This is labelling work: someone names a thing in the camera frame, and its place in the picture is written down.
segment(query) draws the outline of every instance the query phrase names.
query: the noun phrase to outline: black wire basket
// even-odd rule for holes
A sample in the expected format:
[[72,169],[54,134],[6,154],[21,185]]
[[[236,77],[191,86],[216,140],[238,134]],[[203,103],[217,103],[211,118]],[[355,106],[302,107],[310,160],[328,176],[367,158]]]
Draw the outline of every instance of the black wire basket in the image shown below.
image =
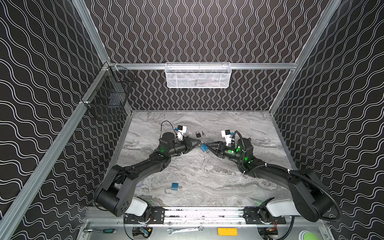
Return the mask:
[[124,106],[127,101],[125,83],[116,82],[113,76],[104,76],[104,81],[93,93],[86,106],[96,120],[123,120]]

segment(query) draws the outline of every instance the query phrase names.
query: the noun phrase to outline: wire basket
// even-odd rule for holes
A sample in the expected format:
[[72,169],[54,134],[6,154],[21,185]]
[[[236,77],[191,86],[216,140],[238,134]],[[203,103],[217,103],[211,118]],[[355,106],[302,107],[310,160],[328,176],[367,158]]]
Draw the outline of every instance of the wire basket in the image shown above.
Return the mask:
[[122,120],[127,93],[124,83],[117,83],[111,76],[104,76],[92,95],[92,101],[86,103],[91,115],[97,120]]
[[231,78],[230,63],[166,63],[169,88],[227,88]]

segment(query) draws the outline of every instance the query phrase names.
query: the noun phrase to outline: wrench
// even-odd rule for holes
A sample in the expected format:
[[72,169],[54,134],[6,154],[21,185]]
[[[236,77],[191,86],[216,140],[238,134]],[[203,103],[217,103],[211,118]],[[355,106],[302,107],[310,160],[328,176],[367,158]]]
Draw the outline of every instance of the wrench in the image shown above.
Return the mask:
[[173,229],[173,228],[167,229],[167,231],[169,231],[168,235],[172,235],[173,233],[177,233],[177,232],[191,232],[191,231],[202,231],[202,230],[204,230],[203,226],[182,228],[182,229]]

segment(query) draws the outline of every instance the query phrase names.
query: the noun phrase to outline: open blue padlock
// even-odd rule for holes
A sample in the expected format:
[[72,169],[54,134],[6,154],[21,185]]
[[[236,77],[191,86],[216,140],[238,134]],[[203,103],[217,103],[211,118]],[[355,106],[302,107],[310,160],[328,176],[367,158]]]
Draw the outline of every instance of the open blue padlock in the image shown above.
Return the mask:
[[168,188],[166,188],[165,190],[164,190],[164,192],[166,193],[166,194],[171,194],[170,192],[167,192],[167,190],[168,189],[170,189],[170,190],[180,190],[180,191],[183,191],[183,187],[181,186],[181,185],[179,185],[177,182],[173,182],[172,183],[172,187],[168,187]]

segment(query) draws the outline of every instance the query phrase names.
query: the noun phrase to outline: white mesh basket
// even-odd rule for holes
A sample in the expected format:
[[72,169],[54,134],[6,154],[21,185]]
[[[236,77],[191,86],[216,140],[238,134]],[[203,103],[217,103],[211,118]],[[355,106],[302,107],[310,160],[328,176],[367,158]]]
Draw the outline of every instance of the white mesh basket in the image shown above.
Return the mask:
[[169,88],[227,88],[230,63],[166,63]]

